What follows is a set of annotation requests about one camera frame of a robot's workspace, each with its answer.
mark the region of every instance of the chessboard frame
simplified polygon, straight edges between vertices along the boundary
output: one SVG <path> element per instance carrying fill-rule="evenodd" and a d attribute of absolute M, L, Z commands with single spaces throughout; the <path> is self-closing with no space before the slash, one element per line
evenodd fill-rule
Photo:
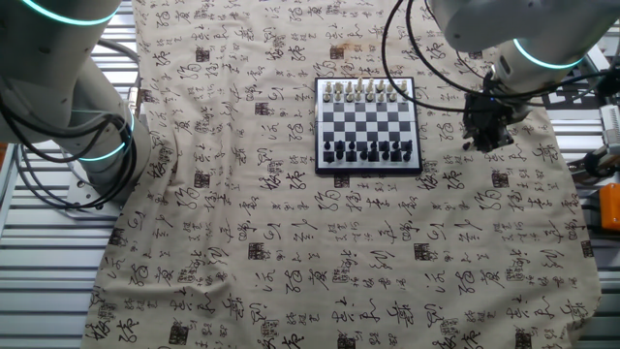
<path fill-rule="evenodd" d="M 420 175 L 423 171 L 423 167 L 422 167 L 422 157 L 421 157 L 421 145 L 419 141 L 418 108 L 417 108 L 417 105 L 411 101 L 406 101 L 406 102 L 409 103 L 410 111 L 413 110 L 413 117 L 414 117 L 414 122 L 416 126 L 416 139 L 414 140 L 414 142 L 417 145 L 417 151 L 414 151 L 412 153 L 412 156 L 416 155 L 418 157 L 417 167 L 400 168 L 400 169 L 398 168 L 375 168 L 375 169 L 371 169 L 371 168 L 364 168 L 364 169 L 320 168 L 321 162 L 319 160 L 320 159 L 319 152 L 322 151 L 321 150 L 322 144 L 319 144 L 319 137 L 320 137 L 319 132 L 321 129 L 319 127 L 319 103 L 323 100 L 323 96 L 319 96 L 319 83 L 322 80 L 358 79 L 358 78 L 359 77 L 315 78 L 315 83 L 314 83 L 314 87 L 315 87 L 315 174 L 317 175 L 343 175 L 343 174 L 349 174 L 349 175 Z M 372 79 L 388 79 L 388 77 L 363 77 L 363 78 L 364 80 L 371 79 L 371 78 Z M 415 90 L 416 85 L 415 85 L 415 80 L 413 77 L 397 77 L 393 79 L 394 80 L 403 80 L 403 79 L 408 80 L 411 85 L 411 89 L 409 89 L 409 91 L 412 93 L 412 95 L 415 96 L 415 93 L 413 93 L 413 91 Z"/>

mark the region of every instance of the orange object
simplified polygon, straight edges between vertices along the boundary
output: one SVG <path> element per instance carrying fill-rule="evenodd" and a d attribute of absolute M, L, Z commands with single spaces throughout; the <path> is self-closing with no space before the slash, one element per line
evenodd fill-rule
<path fill-rule="evenodd" d="M 608 184 L 601 189 L 601 226 L 604 230 L 620 232 L 620 184 Z"/>

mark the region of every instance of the chessboard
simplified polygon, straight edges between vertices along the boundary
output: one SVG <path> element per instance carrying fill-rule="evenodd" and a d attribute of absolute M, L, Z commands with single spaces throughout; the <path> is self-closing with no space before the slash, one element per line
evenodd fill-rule
<path fill-rule="evenodd" d="M 414 95 L 414 80 L 398 86 Z M 418 117 L 388 79 L 316 79 L 317 175 L 422 171 Z"/>

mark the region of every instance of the white chess piece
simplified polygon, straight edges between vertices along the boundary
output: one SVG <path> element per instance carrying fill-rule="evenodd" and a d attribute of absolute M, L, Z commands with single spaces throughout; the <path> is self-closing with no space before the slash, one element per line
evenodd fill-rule
<path fill-rule="evenodd" d="M 359 79 L 357 79 L 356 91 L 361 92 L 363 88 L 364 88 L 364 80 L 361 77 L 359 77 Z"/>
<path fill-rule="evenodd" d="M 366 92 L 370 93 L 373 92 L 375 90 L 375 80 L 370 78 L 368 80 L 368 86 L 366 86 Z"/>

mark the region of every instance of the tablecloth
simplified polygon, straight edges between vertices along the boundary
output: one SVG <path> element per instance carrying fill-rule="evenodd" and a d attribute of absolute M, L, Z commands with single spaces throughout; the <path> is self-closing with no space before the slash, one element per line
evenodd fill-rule
<path fill-rule="evenodd" d="M 544 110 L 482 154 L 460 113 L 418 108 L 421 175 L 314 174 L 314 80 L 384 76 L 394 3 L 134 1 L 151 156 L 82 348 L 572 347 L 600 285 Z M 480 87 L 414 8 L 430 62 Z M 462 58 L 482 74 L 495 51 Z M 421 101 L 463 107 L 404 6 L 387 59 Z"/>

